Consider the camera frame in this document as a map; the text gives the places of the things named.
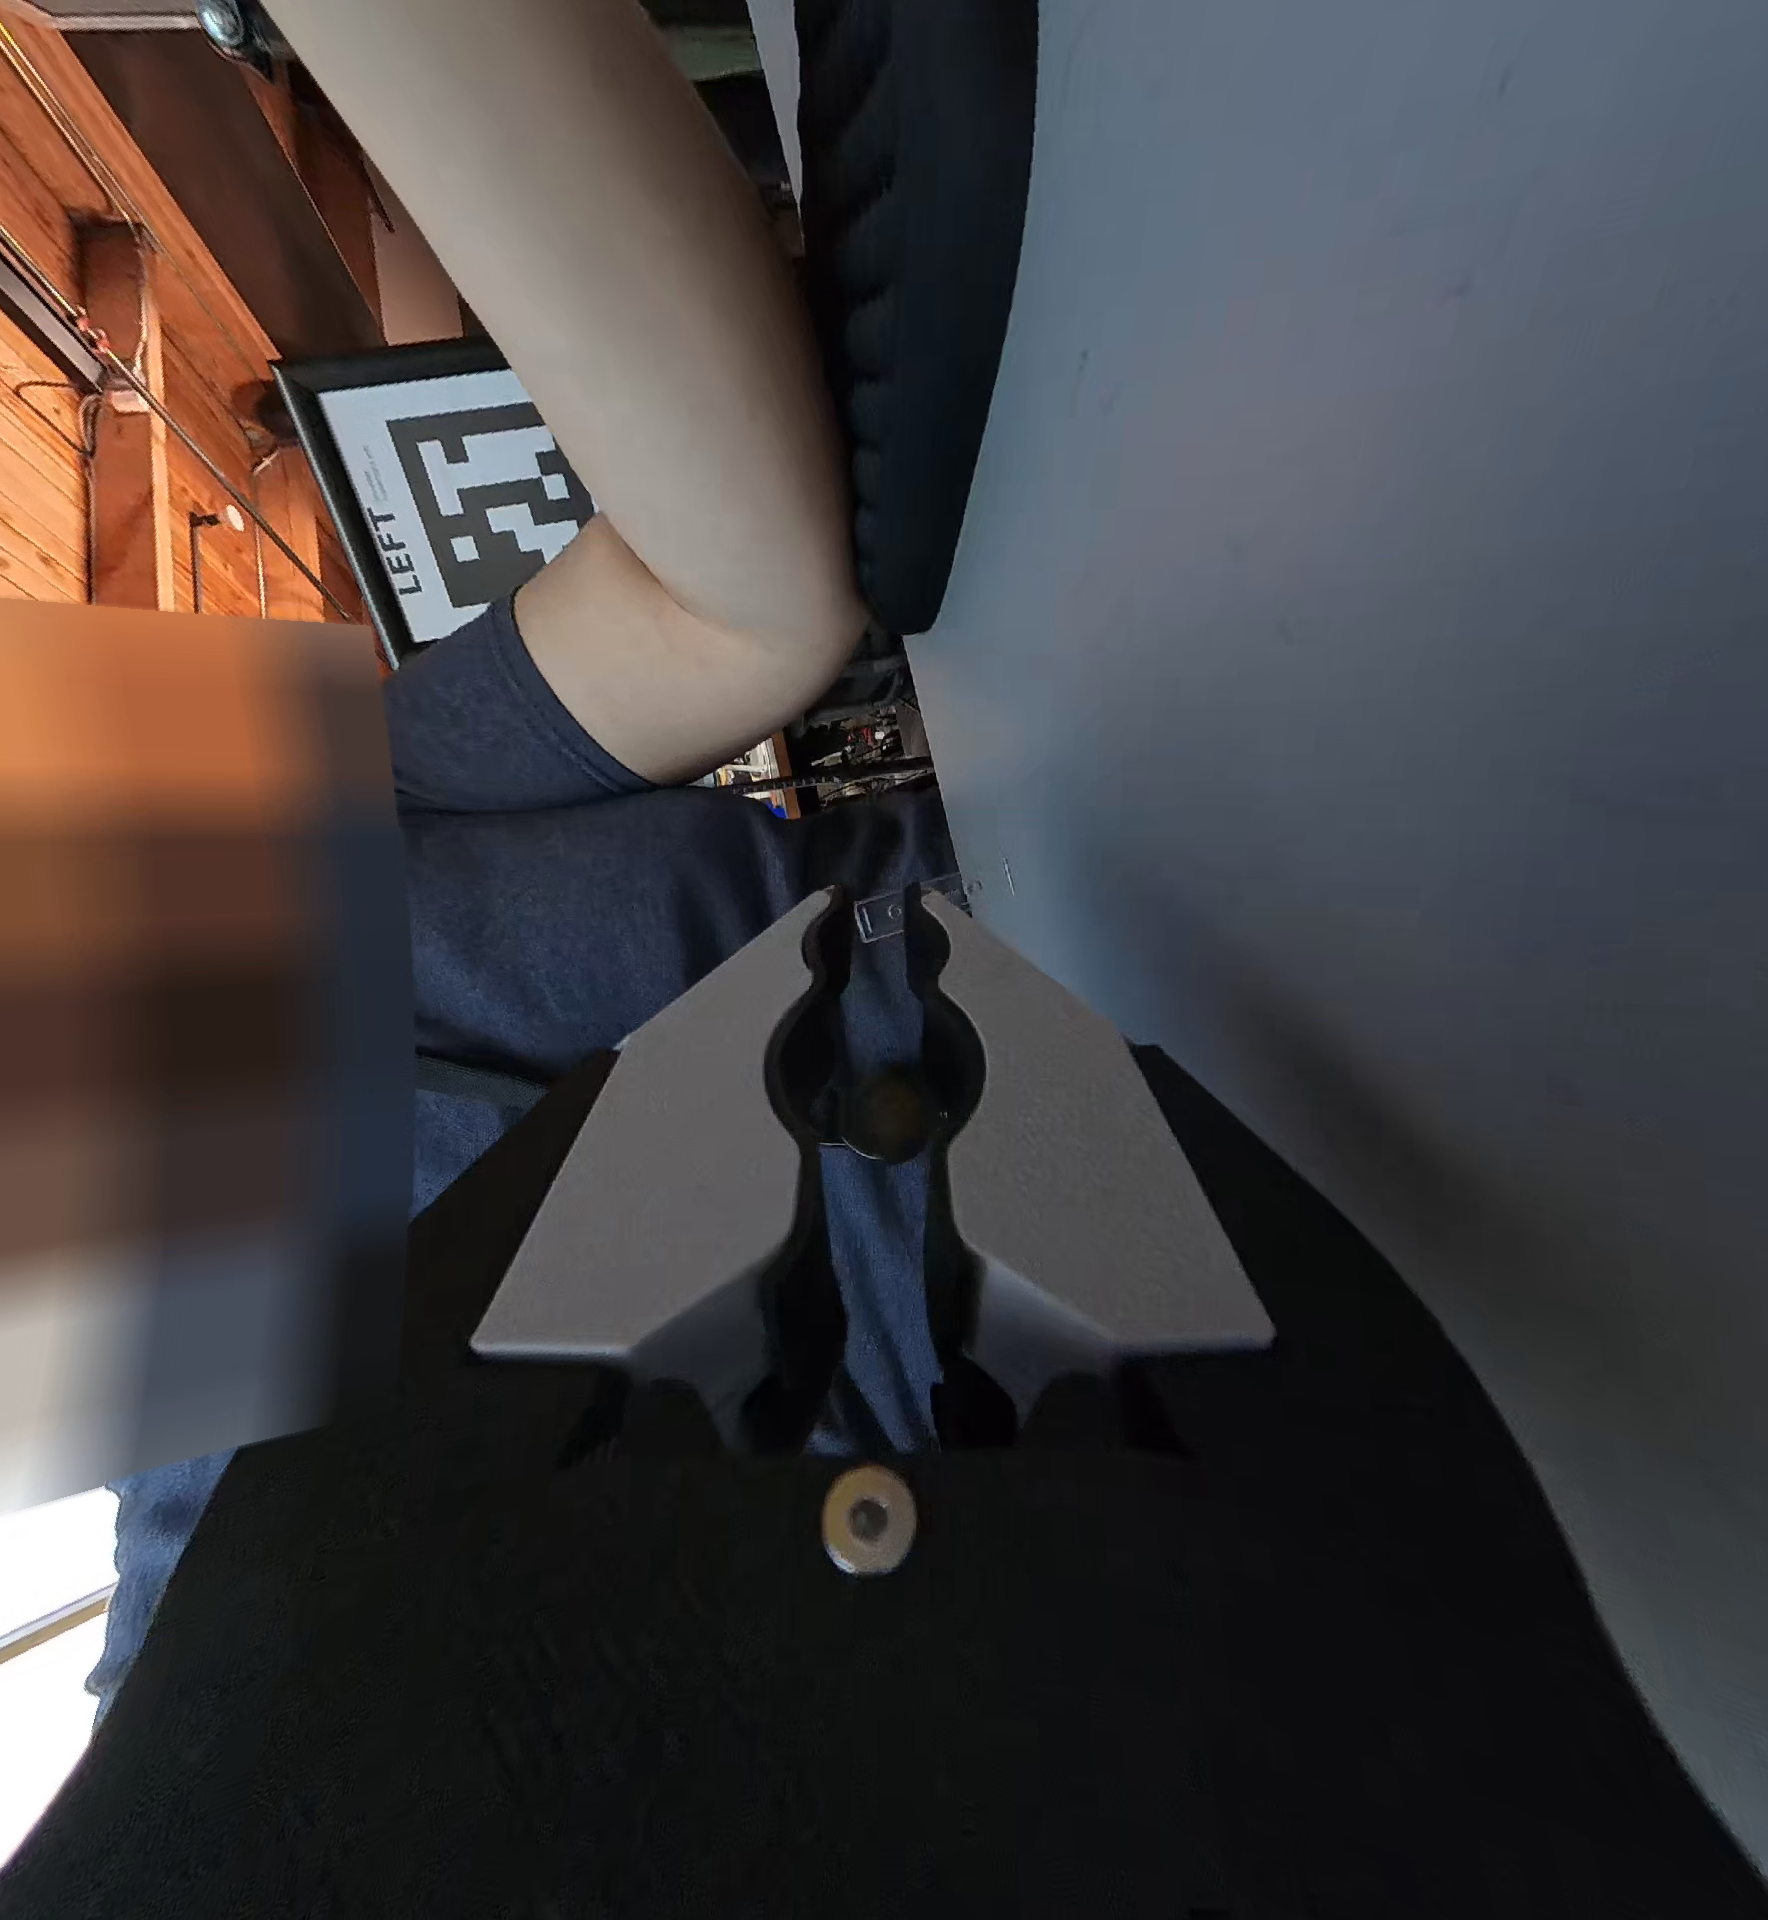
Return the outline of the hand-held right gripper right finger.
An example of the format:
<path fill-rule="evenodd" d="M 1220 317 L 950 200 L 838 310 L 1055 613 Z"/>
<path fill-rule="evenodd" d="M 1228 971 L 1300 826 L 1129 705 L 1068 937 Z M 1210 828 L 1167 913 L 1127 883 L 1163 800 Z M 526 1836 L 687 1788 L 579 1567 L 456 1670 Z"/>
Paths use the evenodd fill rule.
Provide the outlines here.
<path fill-rule="evenodd" d="M 924 1058 L 935 1416 L 1025 1420 L 1060 1380 L 1256 1354 L 1275 1322 L 1124 1035 L 945 898 L 904 933 Z"/>

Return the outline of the person's blue sweater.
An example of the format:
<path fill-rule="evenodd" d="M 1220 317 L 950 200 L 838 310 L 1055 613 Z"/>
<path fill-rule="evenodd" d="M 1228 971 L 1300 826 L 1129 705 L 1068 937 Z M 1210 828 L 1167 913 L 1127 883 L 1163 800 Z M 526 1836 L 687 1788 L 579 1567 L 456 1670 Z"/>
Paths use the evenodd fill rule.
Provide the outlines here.
<path fill-rule="evenodd" d="M 800 823 L 708 787 L 651 787 L 545 683 L 511 599 L 407 664 L 387 718 L 417 971 L 417 1046 L 465 1069 L 556 1083 L 617 1046 L 831 887 L 855 903 L 956 877 L 933 780 Z M 922 1006 L 902 937 L 857 943 L 836 1087 L 921 1065 Z M 514 1113 L 417 1092 L 423 1212 Z M 849 1314 L 844 1372 L 814 1453 L 927 1453 L 941 1361 L 922 1282 L 927 1160 L 822 1157 L 831 1252 Z M 231 1464 L 212 1453 L 112 1482 L 119 1593 L 85 1682 L 104 1723 Z"/>

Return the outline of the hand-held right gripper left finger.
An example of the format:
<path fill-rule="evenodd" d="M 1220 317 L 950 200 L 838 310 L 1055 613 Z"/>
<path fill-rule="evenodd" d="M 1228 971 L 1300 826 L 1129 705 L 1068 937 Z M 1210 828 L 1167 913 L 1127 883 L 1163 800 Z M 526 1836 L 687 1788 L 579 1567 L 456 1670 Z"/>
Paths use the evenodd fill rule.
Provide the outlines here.
<path fill-rule="evenodd" d="M 680 1384 L 729 1446 L 803 1448 L 849 1328 L 822 1166 L 847 982 L 828 887 L 639 1027 L 470 1350 Z"/>

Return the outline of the clear lego plate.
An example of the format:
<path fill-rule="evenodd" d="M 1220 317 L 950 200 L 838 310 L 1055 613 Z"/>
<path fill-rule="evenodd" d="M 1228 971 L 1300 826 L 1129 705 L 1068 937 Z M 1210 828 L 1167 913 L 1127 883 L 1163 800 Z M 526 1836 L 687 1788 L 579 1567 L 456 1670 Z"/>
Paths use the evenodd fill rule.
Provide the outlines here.
<path fill-rule="evenodd" d="M 987 878 L 976 873 L 947 873 L 942 877 L 912 878 L 873 897 L 855 901 L 851 922 L 857 941 L 870 949 L 902 939 L 921 913 L 924 901 L 947 901 L 963 914 L 972 914 L 987 895 Z"/>

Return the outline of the person's left forearm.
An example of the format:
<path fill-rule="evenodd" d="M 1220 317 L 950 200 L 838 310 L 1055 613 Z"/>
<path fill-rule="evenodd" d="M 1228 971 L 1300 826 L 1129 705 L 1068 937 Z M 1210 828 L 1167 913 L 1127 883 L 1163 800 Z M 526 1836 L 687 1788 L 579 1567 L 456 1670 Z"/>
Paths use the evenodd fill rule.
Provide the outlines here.
<path fill-rule="evenodd" d="M 575 723 L 689 787 L 808 712 L 868 628 L 799 277 L 633 3 L 284 3 L 271 16 L 586 485 L 514 597 Z"/>

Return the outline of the framed black white marker sign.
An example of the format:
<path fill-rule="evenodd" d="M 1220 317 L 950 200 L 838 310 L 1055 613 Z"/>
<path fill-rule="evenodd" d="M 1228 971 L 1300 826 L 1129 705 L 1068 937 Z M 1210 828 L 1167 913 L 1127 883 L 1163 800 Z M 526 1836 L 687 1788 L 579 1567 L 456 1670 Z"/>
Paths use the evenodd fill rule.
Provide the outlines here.
<path fill-rule="evenodd" d="M 513 599 L 596 515 L 487 336 L 282 361 L 273 380 L 389 669 Z"/>

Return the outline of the black wrist rest pad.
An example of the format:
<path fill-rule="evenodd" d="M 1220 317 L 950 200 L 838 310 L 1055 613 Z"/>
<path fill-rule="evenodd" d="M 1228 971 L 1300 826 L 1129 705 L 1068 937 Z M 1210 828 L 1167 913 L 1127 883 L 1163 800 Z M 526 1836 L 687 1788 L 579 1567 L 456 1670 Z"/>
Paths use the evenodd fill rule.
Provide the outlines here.
<path fill-rule="evenodd" d="M 876 623 L 928 633 L 965 533 L 1033 176 L 1036 3 L 799 3 L 804 285 Z"/>

